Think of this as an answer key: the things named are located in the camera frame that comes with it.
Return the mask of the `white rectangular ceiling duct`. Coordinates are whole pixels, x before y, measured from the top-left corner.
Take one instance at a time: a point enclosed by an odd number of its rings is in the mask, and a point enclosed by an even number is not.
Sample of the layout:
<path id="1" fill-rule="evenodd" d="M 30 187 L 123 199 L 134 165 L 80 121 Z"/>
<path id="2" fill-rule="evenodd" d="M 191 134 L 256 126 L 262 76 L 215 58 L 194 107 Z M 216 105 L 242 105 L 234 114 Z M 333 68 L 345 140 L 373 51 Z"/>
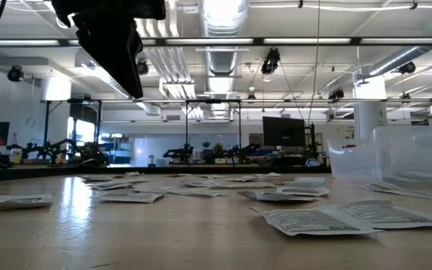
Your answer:
<path id="1" fill-rule="evenodd" d="M 159 106 L 151 105 L 149 103 L 136 101 L 136 98 L 126 91 L 111 75 L 104 70 L 96 61 L 89 59 L 87 62 L 80 64 L 82 72 L 86 77 L 94 77 L 104 83 L 107 87 L 111 88 L 114 92 L 115 98 L 125 98 L 135 103 L 138 107 L 142 108 L 147 116 L 162 116 L 161 108 Z"/>

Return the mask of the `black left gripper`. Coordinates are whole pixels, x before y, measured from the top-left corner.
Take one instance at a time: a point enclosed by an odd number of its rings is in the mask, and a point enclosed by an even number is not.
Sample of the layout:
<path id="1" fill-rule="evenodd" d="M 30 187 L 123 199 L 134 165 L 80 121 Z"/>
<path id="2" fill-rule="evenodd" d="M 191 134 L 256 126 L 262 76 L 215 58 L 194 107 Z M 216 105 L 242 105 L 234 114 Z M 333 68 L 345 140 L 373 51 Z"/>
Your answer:
<path id="1" fill-rule="evenodd" d="M 51 0 L 51 4 L 62 23 L 79 27 L 76 36 L 80 46 L 129 96 L 141 98 L 136 59 L 142 43 L 134 19 L 165 20 L 165 1 Z M 129 21 L 112 21 L 120 19 Z"/>

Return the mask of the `blue storage shelf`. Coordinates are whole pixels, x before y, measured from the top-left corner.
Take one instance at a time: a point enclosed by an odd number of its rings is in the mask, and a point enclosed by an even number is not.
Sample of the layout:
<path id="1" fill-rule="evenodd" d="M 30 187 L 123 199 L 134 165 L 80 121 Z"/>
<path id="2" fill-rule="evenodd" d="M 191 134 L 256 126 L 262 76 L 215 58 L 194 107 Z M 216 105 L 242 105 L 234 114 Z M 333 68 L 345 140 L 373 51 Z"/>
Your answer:
<path id="1" fill-rule="evenodd" d="M 100 150 L 106 155 L 109 164 L 131 163 L 132 143 L 128 136 L 121 133 L 103 133 L 99 136 Z"/>

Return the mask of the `white round pillar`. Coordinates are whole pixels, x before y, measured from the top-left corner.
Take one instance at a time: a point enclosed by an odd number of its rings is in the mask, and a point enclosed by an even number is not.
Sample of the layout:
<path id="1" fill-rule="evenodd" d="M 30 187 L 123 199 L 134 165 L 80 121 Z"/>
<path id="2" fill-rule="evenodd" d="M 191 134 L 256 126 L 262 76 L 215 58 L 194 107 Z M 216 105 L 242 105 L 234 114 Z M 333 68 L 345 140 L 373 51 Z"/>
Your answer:
<path id="1" fill-rule="evenodd" d="M 353 98 L 357 100 L 354 108 L 355 135 L 358 139 L 370 139 L 374 128 L 387 125 L 385 78 L 375 76 L 357 81 Z"/>

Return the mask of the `black overhead light bar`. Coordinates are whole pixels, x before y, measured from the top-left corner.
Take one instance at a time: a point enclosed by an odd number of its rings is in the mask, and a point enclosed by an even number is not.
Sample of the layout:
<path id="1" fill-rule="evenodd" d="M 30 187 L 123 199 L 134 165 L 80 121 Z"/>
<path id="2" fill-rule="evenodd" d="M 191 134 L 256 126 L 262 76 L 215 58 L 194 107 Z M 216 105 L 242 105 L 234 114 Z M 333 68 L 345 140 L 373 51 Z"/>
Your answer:
<path id="1" fill-rule="evenodd" d="M 142 38 L 148 47 L 419 47 L 432 46 L 432 37 L 157 37 Z M 0 47 L 79 47 L 75 39 L 0 40 Z"/>

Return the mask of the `black metal rig frame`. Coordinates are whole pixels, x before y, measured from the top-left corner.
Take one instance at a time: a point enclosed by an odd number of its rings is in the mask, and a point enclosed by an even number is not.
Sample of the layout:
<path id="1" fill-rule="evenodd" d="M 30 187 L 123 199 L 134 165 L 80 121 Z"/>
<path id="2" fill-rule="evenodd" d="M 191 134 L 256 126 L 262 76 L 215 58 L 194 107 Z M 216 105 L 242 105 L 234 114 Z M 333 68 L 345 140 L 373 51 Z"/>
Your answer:
<path id="1" fill-rule="evenodd" d="M 329 167 L 254 167 L 254 166 L 173 166 L 173 167 L 25 167 L 0 169 L 0 181 L 33 179 L 49 176 L 75 176 L 89 174 L 144 173 L 163 174 L 252 174 L 252 173 L 331 173 Z"/>

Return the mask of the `black computer monitor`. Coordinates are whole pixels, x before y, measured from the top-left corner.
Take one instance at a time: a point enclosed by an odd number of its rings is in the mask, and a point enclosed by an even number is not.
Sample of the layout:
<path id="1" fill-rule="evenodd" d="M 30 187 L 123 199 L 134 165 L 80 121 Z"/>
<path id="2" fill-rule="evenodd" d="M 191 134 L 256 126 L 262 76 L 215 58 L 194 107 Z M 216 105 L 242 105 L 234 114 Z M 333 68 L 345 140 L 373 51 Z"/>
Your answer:
<path id="1" fill-rule="evenodd" d="M 305 121 L 297 118 L 262 117 L 265 146 L 305 146 Z"/>

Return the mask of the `silver ventilation duct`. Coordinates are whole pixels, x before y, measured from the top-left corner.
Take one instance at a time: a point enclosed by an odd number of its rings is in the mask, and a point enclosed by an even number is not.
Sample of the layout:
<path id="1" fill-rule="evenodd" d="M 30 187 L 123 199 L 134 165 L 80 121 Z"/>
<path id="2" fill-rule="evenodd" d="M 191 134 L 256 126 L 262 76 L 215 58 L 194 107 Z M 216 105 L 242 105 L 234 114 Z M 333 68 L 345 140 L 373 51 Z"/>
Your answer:
<path id="1" fill-rule="evenodd" d="M 243 35 L 249 13 L 248 0 L 197 0 L 201 35 L 204 38 L 235 38 Z M 226 99 L 233 91 L 239 52 L 234 46 L 207 47 L 204 52 L 212 98 Z"/>
<path id="2" fill-rule="evenodd" d="M 411 46 L 406 49 L 400 49 L 383 60 L 373 64 L 367 70 L 364 78 L 378 77 L 396 70 L 402 65 L 411 62 L 432 50 L 432 45 Z"/>

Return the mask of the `black metal workstation frame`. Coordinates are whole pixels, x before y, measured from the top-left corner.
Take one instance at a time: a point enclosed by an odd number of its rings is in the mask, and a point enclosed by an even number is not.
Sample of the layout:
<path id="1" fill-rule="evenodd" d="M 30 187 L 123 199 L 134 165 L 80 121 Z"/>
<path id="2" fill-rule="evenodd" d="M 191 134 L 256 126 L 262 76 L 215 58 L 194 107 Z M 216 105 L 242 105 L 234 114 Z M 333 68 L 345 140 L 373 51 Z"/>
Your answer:
<path id="1" fill-rule="evenodd" d="M 102 102 L 91 98 L 46 100 L 40 154 L 56 164 L 104 164 L 98 138 Z"/>
<path id="2" fill-rule="evenodd" d="M 196 106 L 199 106 L 201 103 L 204 104 L 228 104 L 229 109 L 231 110 L 231 104 L 237 104 L 238 109 L 238 147 L 242 148 L 242 100 L 241 99 L 220 99 L 220 98 L 207 98 L 207 99 L 187 99 L 184 101 L 184 123 L 185 123 L 185 143 L 188 144 L 188 128 L 189 128 L 189 119 L 188 119 L 188 108 L 189 104 L 195 103 Z"/>

